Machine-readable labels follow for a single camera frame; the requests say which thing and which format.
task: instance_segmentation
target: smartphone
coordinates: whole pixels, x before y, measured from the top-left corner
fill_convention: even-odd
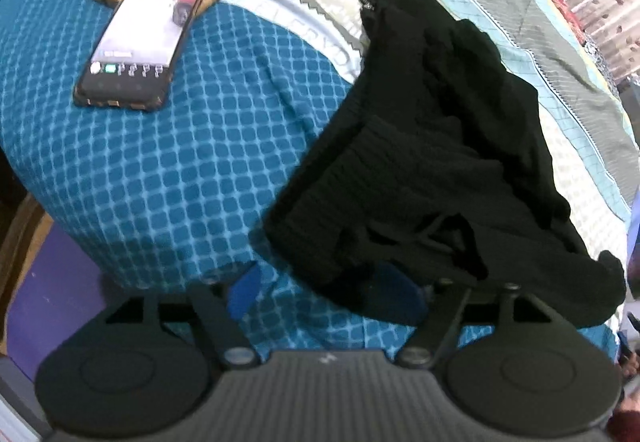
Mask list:
[[[74,89],[74,103],[159,109],[201,2],[121,0],[84,66]]]

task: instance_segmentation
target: blue checkered fabric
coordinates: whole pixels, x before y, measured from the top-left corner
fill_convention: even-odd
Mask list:
[[[0,146],[44,208],[123,286],[174,290],[256,259],[242,327],[274,348],[383,347],[411,329],[353,315],[295,282],[260,215],[350,85],[296,35],[218,3],[193,26],[159,112],[79,109],[71,94],[110,10],[0,0]],[[461,343],[491,332],[465,329]]]

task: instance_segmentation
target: black clothing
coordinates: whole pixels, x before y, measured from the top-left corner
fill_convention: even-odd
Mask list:
[[[625,298],[554,184],[538,95],[436,0],[360,0],[364,69],[265,219],[294,274],[359,312],[371,264],[419,285],[517,283],[577,327]]]

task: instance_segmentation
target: metal screw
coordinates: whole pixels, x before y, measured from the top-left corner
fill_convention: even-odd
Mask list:
[[[423,366],[431,362],[431,352],[419,346],[405,348],[400,357],[402,362],[410,366]]]
[[[235,346],[225,351],[226,362],[234,366],[245,366],[251,364],[255,360],[255,353],[250,348],[244,346]]]

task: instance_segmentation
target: phone screen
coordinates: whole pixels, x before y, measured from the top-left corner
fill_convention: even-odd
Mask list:
[[[163,99],[197,0],[123,0],[78,83],[87,104]]]

